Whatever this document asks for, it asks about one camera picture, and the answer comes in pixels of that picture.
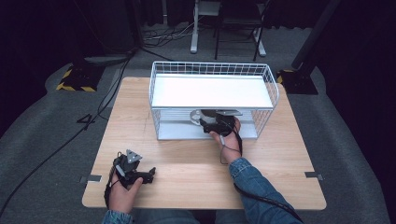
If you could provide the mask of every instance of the dark background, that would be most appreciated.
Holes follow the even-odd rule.
[[[125,52],[139,45],[135,29],[139,22],[163,22],[159,16],[161,0],[139,5],[138,11],[142,14],[138,22],[134,21],[136,13],[130,1],[78,1],[85,18],[73,1],[55,2],[7,0],[2,3],[0,136],[27,107],[46,94],[45,81],[54,71],[79,60],[78,55]],[[274,1],[266,17],[266,27],[313,27],[327,2]],[[169,25],[191,21],[192,14],[183,8],[193,8],[193,1],[168,0],[166,3],[170,8]],[[309,75],[316,66],[325,77],[327,94],[374,170],[393,221],[393,211],[396,211],[392,173],[396,170],[395,29],[394,1],[341,1],[302,68]],[[70,52],[67,46],[75,46],[74,51]]]

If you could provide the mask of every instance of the gray carpet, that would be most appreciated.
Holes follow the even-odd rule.
[[[273,73],[290,68],[310,30],[265,30],[263,43]],[[200,33],[198,52],[190,54],[189,36],[149,49],[175,61],[215,62],[213,30]],[[253,46],[220,50],[220,63],[252,63]],[[148,77],[152,62],[163,61],[142,50],[129,62],[124,76]],[[0,139],[0,203],[40,162],[73,137],[84,124],[78,119],[95,115],[106,97],[120,65],[103,73],[97,92],[56,91],[69,64],[51,75],[48,93],[30,106]],[[319,95],[289,95],[307,150],[320,181],[327,207],[323,211],[298,211],[305,223],[389,223],[380,185],[348,127],[325,93],[325,82],[316,69],[312,78]],[[103,112],[108,118],[111,104]],[[106,129],[106,119],[97,118],[59,153],[45,162],[17,191],[0,223],[100,223],[105,208],[86,208],[81,203],[82,176],[91,172]]]

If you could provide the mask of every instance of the chair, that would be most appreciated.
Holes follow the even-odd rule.
[[[251,37],[254,37],[255,32],[259,32],[258,41],[254,40],[253,38],[254,43],[256,44],[253,61],[256,61],[260,41],[262,39],[263,12],[260,13],[256,1],[253,0],[222,0],[220,3],[219,16],[214,33],[214,36],[216,37],[215,60],[218,58],[219,42],[247,43]],[[224,29],[249,29],[251,30],[251,33],[244,40],[220,39],[220,30]]]

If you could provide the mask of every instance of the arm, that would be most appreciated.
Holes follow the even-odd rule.
[[[239,120],[235,118],[234,130],[237,133],[240,126]],[[292,208],[272,184],[262,176],[260,171],[252,166],[247,159],[242,158],[241,153],[238,152],[239,145],[235,133],[223,137],[225,146],[221,143],[220,136],[217,133],[211,132],[210,134],[218,142],[221,156],[228,162],[230,174],[236,186],[250,194],[269,198]],[[241,195],[241,199],[249,223],[301,223],[291,214],[275,205],[250,199],[243,195]]]
[[[133,219],[129,213],[134,207],[134,198],[143,184],[143,178],[136,179],[132,186],[126,189],[119,181],[117,175],[112,176],[111,192],[108,201],[108,211],[102,223],[132,224]]]

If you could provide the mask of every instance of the desk leg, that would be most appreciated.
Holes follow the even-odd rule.
[[[256,40],[256,42],[259,41],[259,33],[260,33],[260,30],[256,30],[256,32],[254,32],[254,39]],[[264,49],[264,45],[262,44],[261,40],[260,40],[260,44],[259,44],[259,54],[262,57],[267,55],[267,53],[265,52],[265,49]]]
[[[195,0],[195,8],[194,8],[194,29],[192,31],[192,39],[191,39],[191,53],[196,53],[198,50],[198,13],[199,13],[199,0]]]

